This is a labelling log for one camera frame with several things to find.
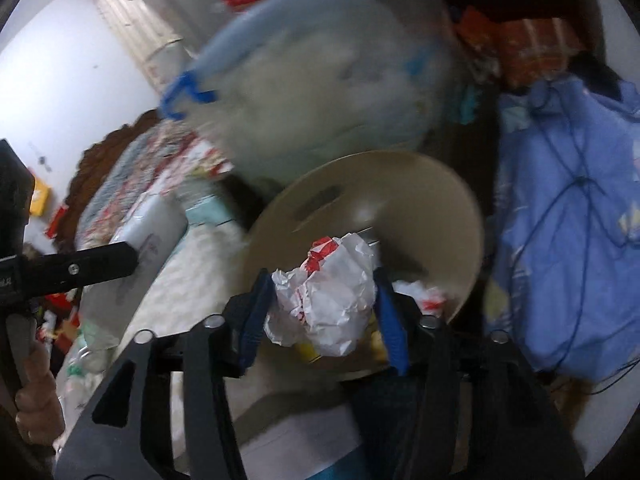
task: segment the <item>metal screw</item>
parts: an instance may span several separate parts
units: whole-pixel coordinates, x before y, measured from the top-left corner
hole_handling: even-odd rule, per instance
[[[139,345],[143,345],[151,341],[156,335],[151,332],[151,330],[141,330],[135,336],[133,336],[133,341],[138,343]]]
[[[435,316],[422,316],[420,326],[427,330],[436,330],[440,326],[440,320]]]
[[[203,323],[206,328],[218,328],[224,325],[225,318],[220,316],[220,314],[213,314],[212,316],[207,317]]]
[[[498,345],[504,345],[509,340],[509,334],[504,330],[494,330],[491,332],[491,341],[498,343]]]

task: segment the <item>blue fabric bag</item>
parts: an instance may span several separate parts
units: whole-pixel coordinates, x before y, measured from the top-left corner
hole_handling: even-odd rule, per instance
[[[487,331],[535,369],[601,380],[640,346],[640,96],[575,76],[502,95]]]

